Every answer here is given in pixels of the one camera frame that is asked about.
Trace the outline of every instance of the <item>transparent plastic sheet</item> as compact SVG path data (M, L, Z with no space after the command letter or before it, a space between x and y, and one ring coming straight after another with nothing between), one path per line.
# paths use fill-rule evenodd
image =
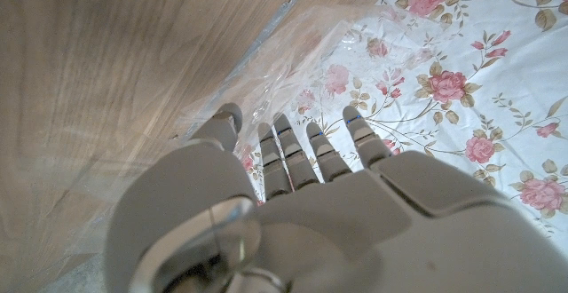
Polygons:
M296 135L304 151L311 154L304 122L308 119L319 123L319 118L296 119L295 115L303 115L304 111L299 109L307 111L315 99L319 102L327 99L321 104L323 113L341 114L345 105L334 103L334 94L330 93L334 88L328 88L329 85L334 86L329 83L329 79L335 76L332 75L334 63L348 65L350 60L366 57L368 62L364 69L350 69L347 80L337 81L351 83L357 77L366 86L375 86L383 78L383 70L389 69L392 75L397 69L414 69L430 60L438 52L438 42L447 37L445 27L445 24L386 5L314 7L263 43L244 67L225 80L216 97L198 115L192 112L196 107L188 106L186 115L177 120L178 124L193 124L185 135L188 139L221 105L235 102L244 114L235 153L245 166L247 158L259 161L258 124L272 123L277 113L288 115L290 122L295 120ZM336 89L344 90L346 84L336 83ZM195 102L198 106L203 104L203 101ZM329 124L322 122L319 126L325 132L334 133L336 129ZM344 141L338 143L338 150L352 148ZM263 201L262 169L256 164L254 170L248 171L256 195Z
M372 63L367 64L367 69L359 70L358 76L375 85L385 68L414 68L429 60L437 52L437 39L444 36L443 24L391 6L314 7L281 26L241 69L224 80L214 96L188 103L174 115L175 129L185 132L179 139L158 140L146 135L142 129L146 118L142 117L128 126L107 130L113 134L105 137L93 137L80 126L61 129L61 136L70 135L76 144L89 147L88 157L74 154L73 145L60 146L64 150L44 149L40 151L42 156L21 156L21 176L61 191L56 205L45 212L43 226L39 228L56 230L51 233L59 232L65 239L60 241L66 247L62 260L70 255L102 252L112 208L128 185L160 157L182 147L222 104L234 102L241 107L244 119L235 153L244 160L258 146L259 123L272 123L277 113L297 114L305 104L302 93L306 90L328 92L323 89L328 89L327 80L334 76L329 71L335 63L330 60L334 51L352 52L346 59L372 57ZM388 56L381 54L383 46L388 48ZM157 92L155 102L146 109L152 110L152 104L159 103L157 98L168 89ZM326 95L323 98L333 98L332 94ZM326 108L333 110L326 112L341 113L344 107L327 104ZM297 131L296 135L307 147L304 132ZM56 164L52 163L53 156L61 157ZM262 200L262 184L254 179L253 182ZM62 221L60 217L65 217L66 210L78 202L84 207L83 215L75 223ZM39 273L48 268L43 267Z

